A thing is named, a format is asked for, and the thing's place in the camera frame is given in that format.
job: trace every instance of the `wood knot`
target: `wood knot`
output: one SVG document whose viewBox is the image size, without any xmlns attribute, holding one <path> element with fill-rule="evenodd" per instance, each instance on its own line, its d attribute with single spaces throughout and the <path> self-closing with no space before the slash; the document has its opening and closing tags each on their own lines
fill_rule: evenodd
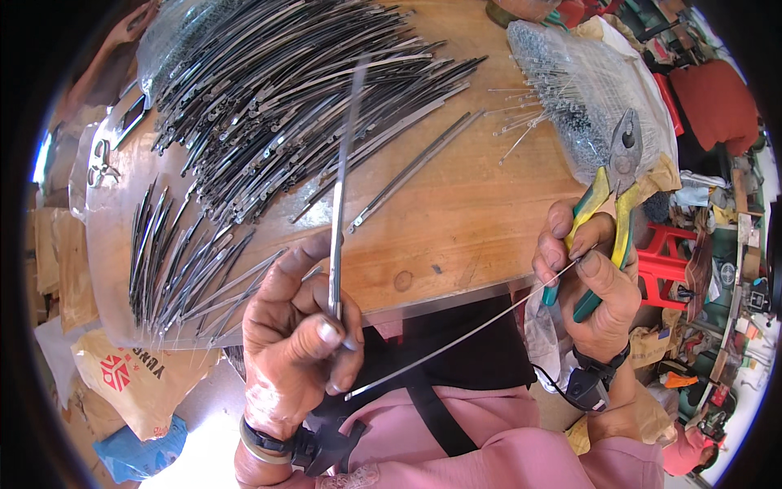
<svg viewBox="0 0 782 489">
<path fill-rule="evenodd" d="M 397 292 L 404 292 L 405 290 L 410 289 L 411 285 L 413 285 L 413 274 L 407 270 L 400 271 L 393 279 L 393 288 L 396 289 Z"/>
</svg>

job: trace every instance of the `black cable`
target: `black cable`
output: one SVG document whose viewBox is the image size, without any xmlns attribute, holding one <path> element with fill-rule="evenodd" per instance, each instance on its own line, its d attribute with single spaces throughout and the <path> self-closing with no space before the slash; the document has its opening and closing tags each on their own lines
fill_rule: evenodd
<svg viewBox="0 0 782 489">
<path fill-rule="evenodd" d="M 545 370 L 543 370 L 543 368 L 542 368 L 542 367 L 540 367 L 539 365 L 535 365 L 534 363 L 531 363 L 531 362 L 530 362 L 530 365 L 531 365 L 531 366 L 533 366 L 533 367 L 535 367 L 536 369 L 540 370 L 540 371 L 543 373 L 543 375 L 545 375 L 545 376 L 546 376 L 546 378 L 547 378 L 547 379 L 548 379 L 548 381 L 551 383 L 551 385 L 552 385 L 552 386 L 554 386 L 554 389 L 556 389 L 556 390 L 557 390 L 557 392 L 559 392 L 559 395 L 561 395 L 561 396 L 562 396 L 562 398 L 563 398 L 563 399 L 565 399 L 565 400 L 568 402 L 568 404 L 570 404 L 572 407 L 574 407 L 574 408 L 578 409 L 578 410 L 579 410 L 579 411 L 581 411 L 581 412 L 585 412 L 583 409 L 581 409 L 581 407 L 577 406 L 575 402 L 571 401 L 570 399 L 568 399 L 568 397 L 567 397 L 567 396 L 565 396 L 565 393 L 564 393 L 564 392 L 562 392 L 562 389 L 560 389 L 560 388 L 559 388 L 559 386 L 557 385 L 557 383 L 556 383 L 556 382 L 555 382 L 555 381 L 554 381 L 554 380 L 551 378 L 551 376 L 550 376 L 550 375 L 548 375 L 548 372 L 546 372 Z"/>
</svg>

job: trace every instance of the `fingernail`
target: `fingernail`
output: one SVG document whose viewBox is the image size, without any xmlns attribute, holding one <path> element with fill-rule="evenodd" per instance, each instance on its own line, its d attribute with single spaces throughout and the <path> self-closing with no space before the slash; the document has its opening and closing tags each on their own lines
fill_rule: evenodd
<svg viewBox="0 0 782 489">
<path fill-rule="evenodd" d="M 317 327 L 317 335 L 323 340 L 323 343 L 326 343 L 330 347 L 335 347 L 339 344 L 339 332 L 325 320 L 322 320 L 321 324 Z"/>
<path fill-rule="evenodd" d="M 580 257 L 583 253 L 583 250 L 581 250 L 581 245 L 584 244 L 584 240 L 581 238 L 576 238 L 573 240 L 573 246 L 570 246 L 570 254 L 568 254 L 568 258 L 571 260 L 575 260 L 576 258 Z"/>
<path fill-rule="evenodd" d="M 351 351 L 359 350 L 358 342 L 350 337 L 345 338 L 345 340 L 343 341 L 343 346 Z"/>
<path fill-rule="evenodd" d="M 546 256 L 548 257 L 548 266 L 550 267 L 554 267 L 562 258 L 562 255 L 556 250 L 549 251 Z"/>
<path fill-rule="evenodd" d="M 597 257 L 597 251 L 590 250 L 579 262 L 579 268 L 586 277 L 594 277 L 600 270 L 600 258 Z"/>
</svg>

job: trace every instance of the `pliers jaw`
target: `pliers jaw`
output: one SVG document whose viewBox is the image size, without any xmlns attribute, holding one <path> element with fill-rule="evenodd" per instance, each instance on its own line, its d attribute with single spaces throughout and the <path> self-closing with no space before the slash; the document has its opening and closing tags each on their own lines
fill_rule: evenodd
<svg viewBox="0 0 782 489">
<path fill-rule="evenodd" d="M 611 156 L 608 158 L 608 181 L 617 198 L 635 183 L 643 151 L 638 111 L 629 108 L 614 127 Z"/>
</svg>

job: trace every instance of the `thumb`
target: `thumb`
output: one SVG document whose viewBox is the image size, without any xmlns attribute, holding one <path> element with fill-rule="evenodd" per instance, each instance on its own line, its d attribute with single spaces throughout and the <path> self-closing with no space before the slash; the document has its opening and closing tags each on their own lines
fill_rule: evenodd
<svg viewBox="0 0 782 489">
<path fill-rule="evenodd" d="M 274 345 L 294 365 L 312 365 L 332 354 L 343 341 L 342 326 L 325 314 L 305 318 L 288 338 Z"/>
<path fill-rule="evenodd" d="M 633 321 L 641 299 L 638 285 L 608 257 L 591 250 L 576 266 L 576 273 L 603 300 L 613 319 L 620 323 Z"/>
</svg>

